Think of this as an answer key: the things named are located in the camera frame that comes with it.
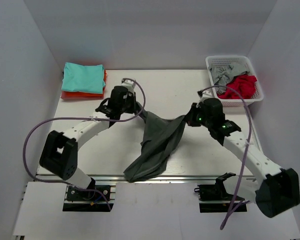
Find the dark grey t-shirt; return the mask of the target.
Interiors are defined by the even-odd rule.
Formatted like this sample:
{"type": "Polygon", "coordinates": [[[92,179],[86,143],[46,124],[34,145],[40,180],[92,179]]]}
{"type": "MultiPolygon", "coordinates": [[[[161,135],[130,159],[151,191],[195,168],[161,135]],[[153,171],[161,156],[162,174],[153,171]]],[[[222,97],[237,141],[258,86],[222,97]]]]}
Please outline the dark grey t-shirt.
{"type": "Polygon", "coordinates": [[[186,125],[184,114],[164,119],[143,109],[139,117],[145,124],[141,154],[123,172],[129,183],[155,178],[166,170],[169,157],[181,141],[186,125]]]}

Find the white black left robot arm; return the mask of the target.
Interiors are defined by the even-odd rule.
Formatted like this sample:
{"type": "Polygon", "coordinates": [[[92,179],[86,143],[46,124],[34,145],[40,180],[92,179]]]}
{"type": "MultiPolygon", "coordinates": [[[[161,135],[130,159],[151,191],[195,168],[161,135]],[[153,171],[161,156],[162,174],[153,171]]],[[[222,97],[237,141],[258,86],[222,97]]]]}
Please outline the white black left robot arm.
{"type": "Polygon", "coordinates": [[[104,100],[89,120],[64,131],[51,131],[46,139],[39,165],[78,188],[78,193],[89,200],[95,196],[95,180],[78,167],[79,149],[109,129],[124,113],[136,114],[137,103],[134,91],[136,84],[130,80],[115,86],[110,98],[104,100]]]}

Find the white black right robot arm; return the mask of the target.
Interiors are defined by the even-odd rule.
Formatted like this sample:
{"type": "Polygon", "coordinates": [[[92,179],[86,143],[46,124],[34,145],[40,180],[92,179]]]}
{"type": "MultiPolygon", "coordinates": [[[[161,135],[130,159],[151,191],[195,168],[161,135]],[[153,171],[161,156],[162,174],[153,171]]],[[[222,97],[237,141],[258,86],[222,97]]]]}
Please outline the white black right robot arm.
{"type": "Polygon", "coordinates": [[[186,123],[191,127],[206,127],[211,137],[241,160],[255,178],[255,181],[243,180],[227,172],[217,177],[214,184],[195,188],[202,201],[230,200],[236,195],[238,200],[255,203],[268,218],[300,204],[297,172],[282,168],[249,144],[241,128],[226,119],[220,100],[207,98],[194,102],[186,115],[186,123]]]}

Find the light grey t-shirt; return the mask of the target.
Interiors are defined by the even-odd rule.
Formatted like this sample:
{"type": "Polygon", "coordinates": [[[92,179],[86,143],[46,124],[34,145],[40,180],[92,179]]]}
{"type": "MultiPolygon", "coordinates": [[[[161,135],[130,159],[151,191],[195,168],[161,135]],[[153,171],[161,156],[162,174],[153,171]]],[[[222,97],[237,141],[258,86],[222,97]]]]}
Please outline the light grey t-shirt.
{"type": "Polygon", "coordinates": [[[236,62],[225,66],[212,64],[209,70],[212,76],[212,82],[215,86],[226,86],[231,83],[235,77],[249,73],[244,65],[236,62]]]}

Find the red t-shirt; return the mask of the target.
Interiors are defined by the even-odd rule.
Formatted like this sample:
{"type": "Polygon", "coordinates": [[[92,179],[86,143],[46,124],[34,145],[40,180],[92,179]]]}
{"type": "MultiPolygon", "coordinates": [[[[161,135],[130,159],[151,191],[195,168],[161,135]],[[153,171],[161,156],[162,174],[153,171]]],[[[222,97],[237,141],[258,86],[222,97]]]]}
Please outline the red t-shirt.
{"type": "Polygon", "coordinates": [[[228,83],[224,93],[218,91],[217,96],[221,99],[239,99],[239,96],[230,90],[229,88],[238,92],[243,99],[251,99],[252,96],[256,93],[255,83],[257,78],[254,75],[239,75],[236,76],[232,82],[228,83]]]}

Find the teal folded t-shirt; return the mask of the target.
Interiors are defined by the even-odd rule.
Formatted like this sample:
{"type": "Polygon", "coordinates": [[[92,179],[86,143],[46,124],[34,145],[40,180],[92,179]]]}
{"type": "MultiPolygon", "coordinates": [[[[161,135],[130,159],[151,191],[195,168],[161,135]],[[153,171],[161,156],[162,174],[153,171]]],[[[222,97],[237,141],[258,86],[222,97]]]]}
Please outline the teal folded t-shirt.
{"type": "Polygon", "coordinates": [[[81,92],[102,94],[105,84],[105,69],[99,65],[80,65],[66,62],[63,69],[61,90],[64,92],[81,92]]]}

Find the white plastic laundry basket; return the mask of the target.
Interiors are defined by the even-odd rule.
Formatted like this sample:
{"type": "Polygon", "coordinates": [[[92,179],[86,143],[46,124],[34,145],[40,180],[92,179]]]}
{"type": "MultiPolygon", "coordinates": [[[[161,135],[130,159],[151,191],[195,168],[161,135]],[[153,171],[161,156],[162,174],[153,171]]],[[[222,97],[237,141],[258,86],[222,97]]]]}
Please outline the white plastic laundry basket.
{"type": "MultiPolygon", "coordinates": [[[[215,83],[213,81],[212,76],[212,67],[215,68],[224,68],[231,64],[239,64],[241,65],[248,73],[249,76],[255,76],[255,70],[251,64],[251,61],[243,55],[214,55],[214,56],[207,56],[205,59],[206,67],[208,69],[208,76],[211,85],[213,86],[215,83]]],[[[250,97],[250,99],[246,99],[245,102],[247,105],[250,105],[254,102],[260,102],[264,98],[264,94],[261,88],[260,83],[257,81],[254,84],[255,93],[250,97]]]]}

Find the orange folded t-shirt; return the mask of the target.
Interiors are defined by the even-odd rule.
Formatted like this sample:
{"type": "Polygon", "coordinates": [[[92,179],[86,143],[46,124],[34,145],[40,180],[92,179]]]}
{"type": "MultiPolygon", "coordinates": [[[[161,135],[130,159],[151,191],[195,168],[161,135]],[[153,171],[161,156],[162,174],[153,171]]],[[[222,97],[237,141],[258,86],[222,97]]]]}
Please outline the orange folded t-shirt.
{"type": "Polygon", "coordinates": [[[101,66],[65,68],[61,86],[61,99],[103,99],[106,71],[101,66]]]}

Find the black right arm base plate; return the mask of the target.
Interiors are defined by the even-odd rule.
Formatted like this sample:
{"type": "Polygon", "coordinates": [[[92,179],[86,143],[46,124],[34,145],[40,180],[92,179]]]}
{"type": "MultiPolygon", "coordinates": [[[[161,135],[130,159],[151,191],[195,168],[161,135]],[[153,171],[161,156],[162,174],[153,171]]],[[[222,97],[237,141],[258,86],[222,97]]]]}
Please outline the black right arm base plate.
{"type": "Polygon", "coordinates": [[[233,198],[226,192],[224,181],[236,177],[235,173],[227,172],[215,179],[214,184],[199,184],[194,188],[198,194],[200,213],[226,213],[233,198]]]}

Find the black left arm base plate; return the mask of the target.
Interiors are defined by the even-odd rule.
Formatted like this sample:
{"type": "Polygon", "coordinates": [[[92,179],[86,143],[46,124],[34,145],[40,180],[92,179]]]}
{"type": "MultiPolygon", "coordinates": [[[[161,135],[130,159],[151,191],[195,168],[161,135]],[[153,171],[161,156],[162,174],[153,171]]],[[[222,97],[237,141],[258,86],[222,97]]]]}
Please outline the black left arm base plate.
{"type": "Polygon", "coordinates": [[[82,191],[73,186],[68,186],[65,191],[63,202],[63,212],[83,212],[83,213],[109,213],[115,203],[115,184],[97,184],[95,189],[100,191],[104,197],[98,192],[82,191]]]}

